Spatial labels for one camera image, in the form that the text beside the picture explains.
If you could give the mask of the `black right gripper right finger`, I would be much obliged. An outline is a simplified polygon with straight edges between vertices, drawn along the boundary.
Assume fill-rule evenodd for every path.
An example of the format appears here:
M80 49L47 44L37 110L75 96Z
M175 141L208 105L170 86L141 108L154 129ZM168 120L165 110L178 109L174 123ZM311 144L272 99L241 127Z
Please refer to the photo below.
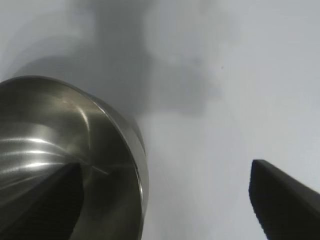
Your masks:
M248 194L267 239L320 238L319 193L268 161L252 161Z

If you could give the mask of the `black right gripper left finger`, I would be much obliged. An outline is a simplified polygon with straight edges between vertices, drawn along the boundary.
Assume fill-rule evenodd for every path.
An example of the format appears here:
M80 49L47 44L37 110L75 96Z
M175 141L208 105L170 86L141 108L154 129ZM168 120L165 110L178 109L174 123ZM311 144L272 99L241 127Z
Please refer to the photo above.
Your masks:
M84 202L82 168L69 163L1 207L2 240L68 240Z

